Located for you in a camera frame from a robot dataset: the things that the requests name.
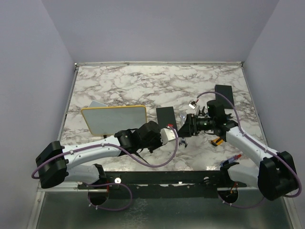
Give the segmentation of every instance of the yellow object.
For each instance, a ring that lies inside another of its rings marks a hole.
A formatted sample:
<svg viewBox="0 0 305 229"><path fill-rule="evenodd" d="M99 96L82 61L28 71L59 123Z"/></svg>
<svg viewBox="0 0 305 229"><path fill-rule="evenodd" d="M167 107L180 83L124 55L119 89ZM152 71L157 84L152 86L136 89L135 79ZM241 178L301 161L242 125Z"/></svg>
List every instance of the yellow object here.
<svg viewBox="0 0 305 229"><path fill-rule="evenodd" d="M94 136L113 135L120 130L139 128L147 123L144 105L88 107L81 109L81 114Z"/></svg>
<svg viewBox="0 0 305 229"><path fill-rule="evenodd" d="M220 137L211 141L213 146L219 146L222 142L224 142Z"/></svg>

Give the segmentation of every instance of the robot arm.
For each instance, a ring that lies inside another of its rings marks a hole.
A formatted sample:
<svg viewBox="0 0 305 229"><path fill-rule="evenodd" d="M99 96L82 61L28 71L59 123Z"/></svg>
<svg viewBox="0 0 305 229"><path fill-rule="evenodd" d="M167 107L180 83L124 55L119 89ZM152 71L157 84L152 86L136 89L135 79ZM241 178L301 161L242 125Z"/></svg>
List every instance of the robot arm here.
<svg viewBox="0 0 305 229"><path fill-rule="evenodd" d="M191 137L201 131L213 130L215 135L240 149L258 168L248 168L235 162L222 167L222 170L226 171L232 181L259 188L268 200L298 189L296 177L283 164L284 161L295 172L293 158L288 152L278 153L240 129L237 122L228 119L223 105L216 100L209 101L207 107L208 118L187 115L185 124L178 131L179 137Z"/></svg>
<svg viewBox="0 0 305 229"><path fill-rule="evenodd" d="M85 166L83 163L106 157L130 154L148 148L150 152L175 139L171 129L160 129L150 121L139 129L119 131L106 139L74 146L61 146L59 141L50 143L36 158L42 188L51 188L65 181L92 184L105 179L102 166Z"/></svg>

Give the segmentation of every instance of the metal frame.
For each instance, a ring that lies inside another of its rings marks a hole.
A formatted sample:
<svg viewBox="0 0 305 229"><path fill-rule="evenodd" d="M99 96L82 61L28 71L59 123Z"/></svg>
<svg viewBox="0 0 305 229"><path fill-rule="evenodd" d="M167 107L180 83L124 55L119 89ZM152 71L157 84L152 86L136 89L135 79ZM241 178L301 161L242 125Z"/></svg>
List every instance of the metal frame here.
<svg viewBox="0 0 305 229"><path fill-rule="evenodd" d="M208 65L208 66L242 66L242 62L164 62L164 61L121 61L121 62L84 62L77 63L77 67L80 66L128 66L128 65L179 65L179 66L189 66L189 65Z"/></svg>
<svg viewBox="0 0 305 229"><path fill-rule="evenodd" d="M253 96L252 96L251 90L249 88L249 84L248 84L248 81L247 81L247 78L246 78L246 75L245 75L245 72L244 72L242 62L84 62L84 63L75 63L76 68L75 68L74 78L73 78L73 81L72 81L72 86L71 86L71 89L70 89L69 98L68 98L68 101L67 101L67 104L66 104L65 113L64 113L64 116L63 116L63 119L62 119L62 122L61 122L61 127L60 127L60 131L59 131L58 138L57 138L58 140L60 140L61 135L62 135L62 131L63 131L63 127L64 127L64 124L65 124L67 112L68 112L68 109L69 109L69 105L70 105L70 101L71 101L73 89L74 89L74 86L75 86L75 81L76 81L76 78L77 78L79 67L80 66L128 66L128 65L135 65L135 66L137 66L137 65L179 65L179 66L187 66L187 65L209 65L209 66L230 65L230 66L232 66L232 65L235 65L235 66L241 66L242 72L243 72L243 75L244 75L244 79L246 81L246 85L247 85L247 88L248 88L248 91L249 91L249 94L250 94L250 97L251 97L251 100L252 100L252 103L253 103L253 106L254 106L255 114L256 114L256 117L258 119L258 123L259 123L260 129L262 131L262 135L263 135L265 144L268 145L267 144L267 139L266 139L265 134L264 134L264 129L263 129L260 117L258 115L255 103L253 101ZM57 187L56 189L50 189L48 191L79 191L79 190L76 188L76 184L74 183L73 185L72 184L65 184L63 186ZM27 229L34 229L34 228L37 227L45 192L46 192L45 189L42 191L41 187L40 186L38 187L35 202L34 202L34 206L33 206L33 209L32 209L31 215L30 215L30 220L28 222ZM302 229L301 222L300 222L298 213L296 211L296 207L295 207L295 203L294 203L293 199L292 198L283 198L283 199L285 201L287 212L289 214L289 217L290 217L290 220L292 222L293 228L294 229Z"/></svg>
<svg viewBox="0 0 305 229"><path fill-rule="evenodd" d="M62 130L63 130L64 124L65 124L65 121L66 121L70 101L71 101L71 98L72 98L73 89L74 89L74 86L75 86L75 81L76 81L76 78L77 78L78 69L79 69L79 67L77 66L77 63L75 63L74 77L73 77L72 85L71 85L71 88L70 88L67 104L66 104L66 107L65 107L65 112L64 112L64 115L63 115L63 118L62 118L62 121L61 121L61 126L60 126L60 130L59 130L59 133L58 133L57 140L60 140L60 138L61 138ZM28 222L28 225L27 225L27 229L35 229L37 227L45 192L46 192L46 190L42 189L41 186L40 186L40 183L39 183L38 187L37 187L35 202L34 202L32 212L30 214L29 222Z"/></svg>

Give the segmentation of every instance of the gray wall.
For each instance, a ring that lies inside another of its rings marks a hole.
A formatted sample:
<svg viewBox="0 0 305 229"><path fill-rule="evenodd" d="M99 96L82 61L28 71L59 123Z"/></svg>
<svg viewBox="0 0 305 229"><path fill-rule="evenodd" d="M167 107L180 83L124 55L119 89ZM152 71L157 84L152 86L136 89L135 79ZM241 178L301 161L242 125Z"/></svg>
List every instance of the gray wall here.
<svg viewBox="0 0 305 229"><path fill-rule="evenodd" d="M280 0L245 62L271 147L287 150L305 185L305 1ZM305 226L305 192L295 199Z"/></svg>
<svg viewBox="0 0 305 229"><path fill-rule="evenodd" d="M278 0L42 0L75 62L245 61Z"/></svg>
<svg viewBox="0 0 305 229"><path fill-rule="evenodd" d="M25 228L35 158L56 140L74 64L40 0L0 7L0 228Z"/></svg>

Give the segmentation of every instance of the marble tabletop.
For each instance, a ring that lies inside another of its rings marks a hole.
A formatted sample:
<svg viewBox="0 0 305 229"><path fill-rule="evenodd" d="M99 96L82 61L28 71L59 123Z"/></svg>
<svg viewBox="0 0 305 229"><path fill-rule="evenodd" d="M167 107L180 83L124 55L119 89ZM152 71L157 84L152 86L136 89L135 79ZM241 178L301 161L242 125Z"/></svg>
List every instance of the marble tabletop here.
<svg viewBox="0 0 305 229"><path fill-rule="evenodd" d="M242 127L253 137L263 142L251 97L240 66L82 66L73 89L62 137L62 145L75 145L97 141L102 137L91 135L81 115L81 109L92 100L109 106L145 105L147 120L157 121L156 108L173 106L178 128L179 113L194 113L188 103L202 92L213 91L215 84L231 85L234 102L241 118ZM203 95L199 105L203 107L214 94ZM178 148L176 157L161 168L148 168L133 161L129 156L103 158L98 163L106 171L187 171L216 170L221 161L241 153L229 143L214 147L210 140L216 136L199 134L187 138L188 147ZM171 156L174 142L156 149L152 154L144 150L140 155L151 165L162 164ZM243 155L239 162L254 167L254 163Z"/></svg>

